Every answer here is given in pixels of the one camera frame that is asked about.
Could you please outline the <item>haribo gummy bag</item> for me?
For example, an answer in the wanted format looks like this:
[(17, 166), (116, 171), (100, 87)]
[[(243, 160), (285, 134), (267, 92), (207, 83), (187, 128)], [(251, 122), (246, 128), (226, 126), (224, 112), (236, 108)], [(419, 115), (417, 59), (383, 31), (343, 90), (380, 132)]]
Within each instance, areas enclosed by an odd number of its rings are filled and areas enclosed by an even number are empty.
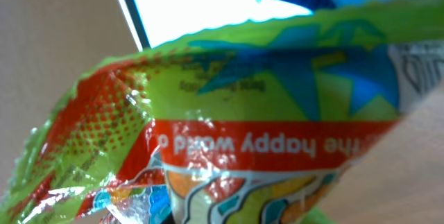
[(32, 131), (2, 223), (324, 223), (315, 206), (443, 79), (443, 0), (228, 25), (107, 58)]

